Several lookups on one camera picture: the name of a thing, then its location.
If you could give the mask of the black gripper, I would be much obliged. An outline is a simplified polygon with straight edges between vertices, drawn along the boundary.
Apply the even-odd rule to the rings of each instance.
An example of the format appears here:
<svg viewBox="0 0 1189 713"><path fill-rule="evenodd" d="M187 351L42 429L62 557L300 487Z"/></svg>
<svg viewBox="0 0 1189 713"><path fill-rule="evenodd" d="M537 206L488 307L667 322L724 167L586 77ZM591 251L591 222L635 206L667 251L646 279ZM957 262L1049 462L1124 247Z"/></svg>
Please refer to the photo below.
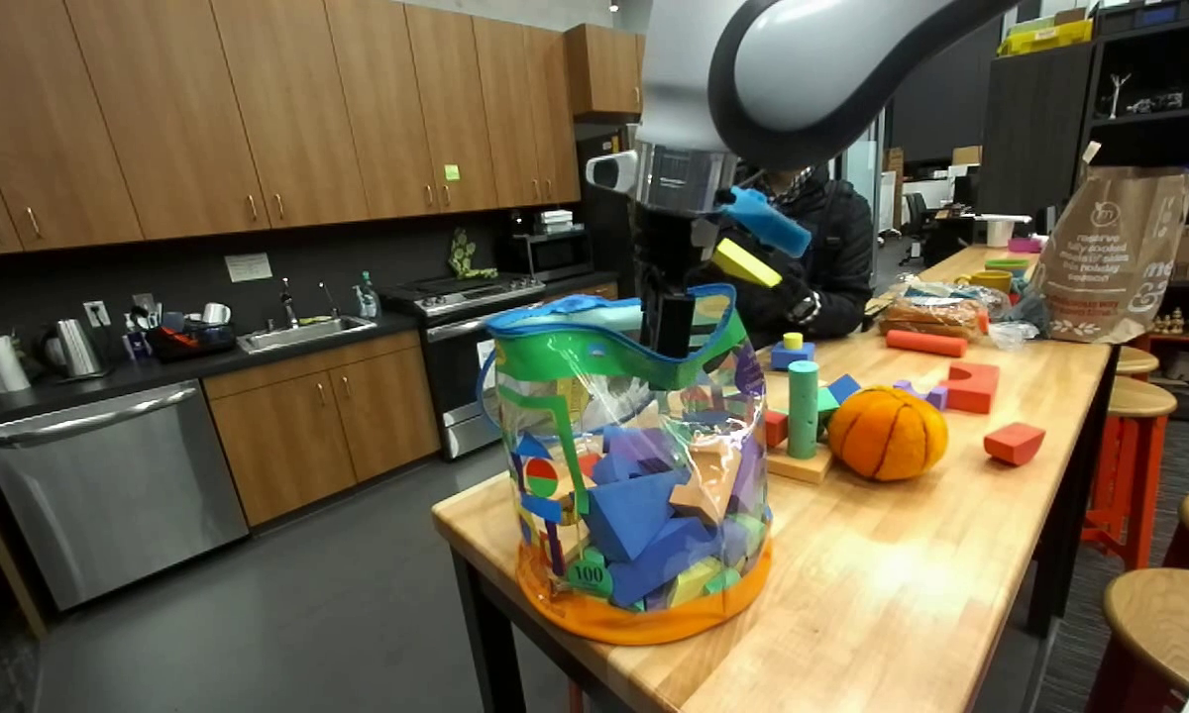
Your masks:
<svg viewBox="0 0 1189 713"><path fill-rule="evenodd" d="M660 295L655 301L655 337L651 345L660 358L689 351L692 297L681 295L701 266L701 247L692 242L692 222L685 214L635 209L635 256L636 256L636 295Z"/></svg>

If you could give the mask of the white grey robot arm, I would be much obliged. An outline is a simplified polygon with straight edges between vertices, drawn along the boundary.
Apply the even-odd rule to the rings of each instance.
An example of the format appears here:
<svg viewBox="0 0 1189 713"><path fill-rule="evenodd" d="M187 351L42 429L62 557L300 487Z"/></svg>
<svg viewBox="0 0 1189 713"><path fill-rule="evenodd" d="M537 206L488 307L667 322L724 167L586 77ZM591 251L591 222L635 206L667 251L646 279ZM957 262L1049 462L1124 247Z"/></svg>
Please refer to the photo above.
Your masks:
<svg viewBox="0 0 1189 713"><path fill-rule="evenodd" d="M850 145L899 83L1016 0L655 0L640 112L586 182L635 201L636 340L677 358L718 222L800 256L811 239L734 182L738 161L811 167Z"/></svg>

